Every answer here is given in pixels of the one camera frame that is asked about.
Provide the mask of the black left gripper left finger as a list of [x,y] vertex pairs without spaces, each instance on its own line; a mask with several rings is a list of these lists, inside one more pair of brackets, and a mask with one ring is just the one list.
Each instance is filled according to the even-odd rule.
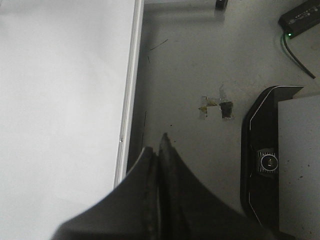
[[141,151],[123,181],[100,202],[64,222],[54,240],[156,240],[158,159],[151,147]]

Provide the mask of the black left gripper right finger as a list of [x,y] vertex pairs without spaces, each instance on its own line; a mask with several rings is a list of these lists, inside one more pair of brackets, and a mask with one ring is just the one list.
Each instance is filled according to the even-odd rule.
[[272,232],[230,208],[192,173],[164,133],[159,144],[161,230],[165,240],[273,240]]

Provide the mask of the black robot base unit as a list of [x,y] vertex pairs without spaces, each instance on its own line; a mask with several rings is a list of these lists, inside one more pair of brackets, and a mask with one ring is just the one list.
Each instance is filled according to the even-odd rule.
[[320,96],[265,89],[241,129],[240,202],[279,240],[320,237]]

